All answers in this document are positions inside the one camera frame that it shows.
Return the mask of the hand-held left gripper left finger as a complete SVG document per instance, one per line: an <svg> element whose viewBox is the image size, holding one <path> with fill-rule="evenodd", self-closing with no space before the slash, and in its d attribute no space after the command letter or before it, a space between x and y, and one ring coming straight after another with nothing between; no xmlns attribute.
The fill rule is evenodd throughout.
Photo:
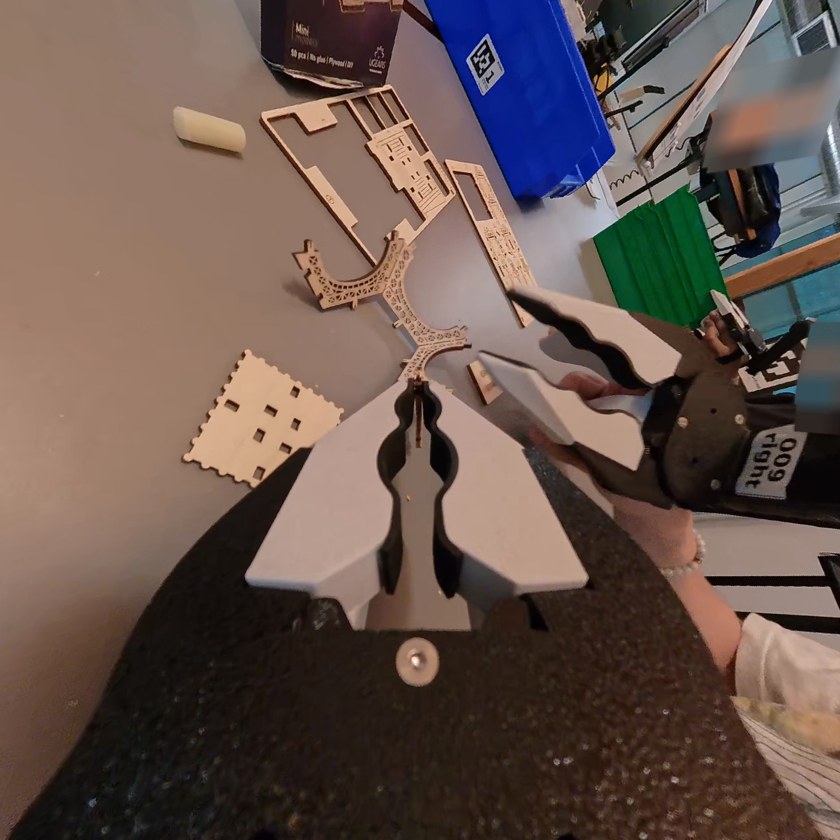
<svg viewBox="0 0 840 840"><path fill-rule="evenodd" d="M393 480L413 417L414 384L398 382L306 451L245 573L249 585L333 599L364 629L370 601L394 592L402 568Z"/></svg>

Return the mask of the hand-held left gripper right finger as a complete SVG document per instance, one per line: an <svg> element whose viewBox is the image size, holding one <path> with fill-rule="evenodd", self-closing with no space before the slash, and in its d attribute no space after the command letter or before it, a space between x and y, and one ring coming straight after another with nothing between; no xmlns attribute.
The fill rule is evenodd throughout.
<svg viewBox="0 0 840 840"><path fill-rule="evenodd" d="M480 629L499 603L585 587L589 576L523 447L443 386L423 384L439 589L467 604Z"/></svg>

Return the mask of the wooden tower arch assembly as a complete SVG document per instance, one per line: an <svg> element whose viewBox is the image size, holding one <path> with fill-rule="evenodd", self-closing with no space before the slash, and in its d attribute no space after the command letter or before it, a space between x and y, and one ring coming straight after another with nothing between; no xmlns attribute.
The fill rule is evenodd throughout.
<svg viewBox="0 0 840 840"><path fill-rule="evenodd" d="M382 257L362 276L350 280L334 278L312 240L293 253L311 293L322 310L355 306L372 298L382 299L392 315L396 330L407 334L413 351L392 381L409 385L428 380L427 367L443 354L472 347L465 325L439 328L427 323L415 310L406 289L406 277L414 259L414 246L392 231L385 239Z"/></svg>

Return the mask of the grey desk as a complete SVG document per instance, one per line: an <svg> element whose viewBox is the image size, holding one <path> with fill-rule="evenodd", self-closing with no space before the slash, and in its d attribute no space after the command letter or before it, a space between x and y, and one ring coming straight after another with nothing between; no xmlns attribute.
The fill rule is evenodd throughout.
<svg viewBox="0 0 840 840"><path fill-rule="evenodd" d="M348 419L410 343L321 311L292 253L368 264L259 125L258 2L2 2L2 838L173 566L246 485L182 461L251 350ZM240 157L182 144L185 107Z"/></svg>

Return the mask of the person's right hand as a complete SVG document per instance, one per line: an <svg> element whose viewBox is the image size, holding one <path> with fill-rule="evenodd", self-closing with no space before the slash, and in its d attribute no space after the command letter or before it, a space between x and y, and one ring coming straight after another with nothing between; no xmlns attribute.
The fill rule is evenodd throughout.
<svg viewBox="0 0 840 840"><path fill-rule="evenodd" d="M691 511L679 507L663 509L612 493L594 480L571 448L555 444L536 427L530 429L529 435L566 477L603 510L612 510L614 522L646 552L662 573L691 563L698 563L701 569L705 550L698 544Z"/></svg>

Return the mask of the green plastic bin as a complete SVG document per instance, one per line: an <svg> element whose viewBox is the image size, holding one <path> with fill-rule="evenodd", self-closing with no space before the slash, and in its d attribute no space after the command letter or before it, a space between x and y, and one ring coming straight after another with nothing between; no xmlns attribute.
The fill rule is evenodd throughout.
<svg viewBox="0 0 840 840"><path fill-rule="evenodd" d="M619 308L695 328L728 298L697 199L682 186L645 203L594 236Z"/></svg>

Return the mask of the black white marker sign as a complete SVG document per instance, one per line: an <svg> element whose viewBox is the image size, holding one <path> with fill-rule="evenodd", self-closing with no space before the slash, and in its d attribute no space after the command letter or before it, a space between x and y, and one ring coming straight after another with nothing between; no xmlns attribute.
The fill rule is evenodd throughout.
<svg viewBox="0 0 840 840"><path fill-rule="evenodd" d="M803 339L785 351L766 369L756 374L749 373L747 367L743 366L738 371L742 388L746 393L754 396L795 389L806 344L807 339Z"/></svg>

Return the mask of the square wooden plate with holes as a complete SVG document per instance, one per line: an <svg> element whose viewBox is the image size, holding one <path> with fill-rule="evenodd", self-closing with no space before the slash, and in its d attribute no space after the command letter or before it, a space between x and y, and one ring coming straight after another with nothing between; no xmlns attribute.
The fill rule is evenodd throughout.
<svg viewBox="0 0 840 840"><path fill-rule="evenodd" d="M246 350L183 460L257 487L338 426L342 414L341 407Z"/></svg>

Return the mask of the blue backpack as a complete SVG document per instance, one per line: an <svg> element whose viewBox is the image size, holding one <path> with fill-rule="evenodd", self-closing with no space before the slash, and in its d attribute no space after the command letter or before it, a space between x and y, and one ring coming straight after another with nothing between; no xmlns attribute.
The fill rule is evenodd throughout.
<svg viewBox="0 0 840 840"><path fill-rule="evenodd" d="M730 237L729 248L715 247L723 264L733 256L750 259L768 252L781 235L781 189L775 164L710 173L699 170L694 195Z"/></svg>

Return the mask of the blue plastic bin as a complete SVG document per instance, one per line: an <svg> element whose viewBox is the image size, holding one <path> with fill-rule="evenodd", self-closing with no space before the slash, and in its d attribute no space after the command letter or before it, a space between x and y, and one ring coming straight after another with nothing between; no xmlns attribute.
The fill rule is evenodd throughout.
<svg viewBox="0 0 840 840"><path fill-rule="evenodd" d="M559 1L426 1L520 203L574 193L615 153Z"/></svg>

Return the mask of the white printed T-shirt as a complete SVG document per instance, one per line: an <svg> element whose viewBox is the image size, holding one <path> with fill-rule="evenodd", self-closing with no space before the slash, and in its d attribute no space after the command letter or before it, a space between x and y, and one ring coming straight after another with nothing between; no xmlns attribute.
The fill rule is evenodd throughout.
<svg viewBox="0 0 840 840"><path fill-rule="evenodd" d="M797 711L839 713L839 653L757 615L742 623L736 696Z"/></svg>

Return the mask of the wide wooden part sheet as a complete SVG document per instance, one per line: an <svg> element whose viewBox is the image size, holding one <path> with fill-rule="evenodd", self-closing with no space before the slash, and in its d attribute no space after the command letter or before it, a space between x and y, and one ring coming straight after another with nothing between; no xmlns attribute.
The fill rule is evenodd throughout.
<svg viewBox="0 0 840 840"><path fill-rule="evenodd" d="M357 234L357 217L316 165L305 166L300 162L277 127L279 123L291 120L310 137L335 128L339 124L339 111L351 116L364 136L364 148L391 184L393 192L403 194L419 216L417 227L404 219L395 228L407 244L413 243L454 199L455 188L391 85L263 111L259 115L262 128L373 266L377 258Z"/></svg>

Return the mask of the white sign board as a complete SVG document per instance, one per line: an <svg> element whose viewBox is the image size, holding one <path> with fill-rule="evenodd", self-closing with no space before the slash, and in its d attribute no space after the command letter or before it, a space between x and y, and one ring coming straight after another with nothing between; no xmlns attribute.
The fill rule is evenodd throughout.
<svg viewBox="0 0 840 840"><path fill-rule="evenodd" d="M772 1L755 2L737 38L715 55L708 68L699 74L682 99L650 135L636 157L637 167L643 174L648 174L657 167L686 137L694 121L732 73L772 5Z"/></svg>

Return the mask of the purple tower kit box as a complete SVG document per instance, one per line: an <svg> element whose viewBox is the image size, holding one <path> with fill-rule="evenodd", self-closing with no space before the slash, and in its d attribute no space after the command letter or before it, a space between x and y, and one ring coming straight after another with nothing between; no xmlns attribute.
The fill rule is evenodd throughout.
<svg viewBox="0 0 840 840"><path fill-rule="evenodd" d="M385 84L403 1L261 1L270 69L333 89Z"/></svg>

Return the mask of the wooden post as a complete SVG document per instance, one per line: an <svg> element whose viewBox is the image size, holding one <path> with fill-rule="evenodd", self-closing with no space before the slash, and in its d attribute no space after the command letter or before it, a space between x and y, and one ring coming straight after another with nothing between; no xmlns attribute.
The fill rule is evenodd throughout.
<svg viewBox="0 0 840 840"><path fill-rule="evenodd" d="M834 234L728 277L727 293L730 299L743 298L838 262L839 234Z"/></svg>

